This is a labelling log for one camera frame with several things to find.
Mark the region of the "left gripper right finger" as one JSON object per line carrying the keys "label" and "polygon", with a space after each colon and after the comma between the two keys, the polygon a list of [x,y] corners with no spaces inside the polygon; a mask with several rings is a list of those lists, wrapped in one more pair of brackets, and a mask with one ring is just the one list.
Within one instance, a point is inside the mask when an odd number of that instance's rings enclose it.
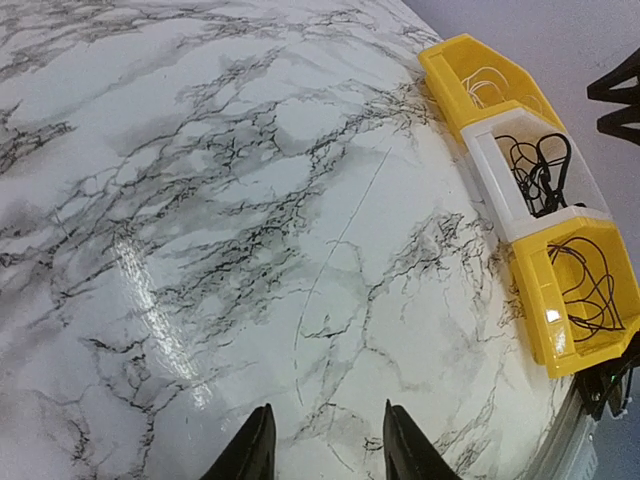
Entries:
{"label": "left gripper right finger", "polygon": [[387,479],[452,479],[440,456],[406,409],[386,401],[383,449]]}

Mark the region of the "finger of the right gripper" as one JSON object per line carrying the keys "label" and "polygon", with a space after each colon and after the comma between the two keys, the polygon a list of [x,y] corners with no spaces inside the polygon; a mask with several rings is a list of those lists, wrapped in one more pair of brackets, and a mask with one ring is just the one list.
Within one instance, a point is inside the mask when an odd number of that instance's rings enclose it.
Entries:
{"label": "finger of the right gripper", "polygon": [[639,50],[587,87],[591,100],[609,103],[639,102]]}
{"label": "finger of the right gripper", "polygon": [[640,145],[640,106],[629,105],[597,120],[597,130],[605,135]]}

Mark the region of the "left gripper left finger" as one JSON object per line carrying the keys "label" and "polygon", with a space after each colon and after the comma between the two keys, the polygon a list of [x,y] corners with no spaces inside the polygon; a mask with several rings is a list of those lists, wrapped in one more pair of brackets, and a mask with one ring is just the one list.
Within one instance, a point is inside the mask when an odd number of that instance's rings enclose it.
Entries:
{"label": "left gripper left finger", "polygon": [[273,480],[276,423],[269,403],[253,410],[202,480]]}

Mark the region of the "clear plastic storage bin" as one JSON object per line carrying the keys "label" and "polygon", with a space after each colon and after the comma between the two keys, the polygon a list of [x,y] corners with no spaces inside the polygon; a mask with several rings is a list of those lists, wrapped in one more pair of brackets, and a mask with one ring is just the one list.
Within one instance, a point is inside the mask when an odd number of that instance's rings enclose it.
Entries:
{"label": "clear plastic storage bin", "polygon": [[501,240],[513,243],[610,210],[571,136],[523,108],[462,130],[467,161]]}

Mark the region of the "far yellow storage bin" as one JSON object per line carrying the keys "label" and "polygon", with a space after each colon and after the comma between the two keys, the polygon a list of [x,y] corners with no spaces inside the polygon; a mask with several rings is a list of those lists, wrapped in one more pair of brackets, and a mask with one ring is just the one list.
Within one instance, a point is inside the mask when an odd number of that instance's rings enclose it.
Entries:
{"label": "far yellow storage bin", "polygon": [[423,50],[418,60],[426,86],[459,143],[464,142],[464,128],[515,108],[566,130],[527,70],[469,34]]}

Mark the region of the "yellow storage bin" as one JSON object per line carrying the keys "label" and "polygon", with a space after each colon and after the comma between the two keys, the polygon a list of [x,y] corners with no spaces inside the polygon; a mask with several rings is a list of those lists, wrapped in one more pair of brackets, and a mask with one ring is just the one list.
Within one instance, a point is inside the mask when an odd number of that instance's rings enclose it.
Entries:
{"label": "yellow storage bin", "polygon": [[577,217],[512,247],[532,355],[550,377],[625,352],[639,331],[639,287],[614,222]]}
{"label": "yellow storage bin", "polygon": [[423,50],[418,60],[426,86],[459,143],[464,142],[464,128],[515,108],[566,130],[527,70],[469,34]]}

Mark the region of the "near yellow storage bin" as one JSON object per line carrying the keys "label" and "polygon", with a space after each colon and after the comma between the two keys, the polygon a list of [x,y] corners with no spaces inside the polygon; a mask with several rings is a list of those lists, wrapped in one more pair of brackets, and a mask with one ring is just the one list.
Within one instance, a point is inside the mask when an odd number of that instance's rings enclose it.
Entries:
{"label": "near yellow storage bin", "polygon": [[577,217],[512,247],[532,355],[550,377],[625,352],[639,331],[639,287],[614,222]]}

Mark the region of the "aluminium front frame rail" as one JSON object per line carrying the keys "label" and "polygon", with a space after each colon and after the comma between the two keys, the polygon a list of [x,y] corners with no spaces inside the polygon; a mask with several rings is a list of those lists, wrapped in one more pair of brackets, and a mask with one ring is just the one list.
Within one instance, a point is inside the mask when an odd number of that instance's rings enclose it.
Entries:
{"label": "aluminium front frame rail", "polygon": [[519,479],[593,479],[598,467],[594,448],[597,423],[573,389],[529,468]]}

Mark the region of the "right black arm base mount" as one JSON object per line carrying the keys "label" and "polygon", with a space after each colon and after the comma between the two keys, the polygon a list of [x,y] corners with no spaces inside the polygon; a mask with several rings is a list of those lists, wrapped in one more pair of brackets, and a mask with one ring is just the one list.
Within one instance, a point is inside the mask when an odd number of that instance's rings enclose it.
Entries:
{"label": "right black arm base mount", "polygon": [[577,390],[586,413],[600,421],[608,407],[613,418],[626,411],[631,399],[634,370],[639,366],[639,337],[635,336],[622,356],[575,375]]}

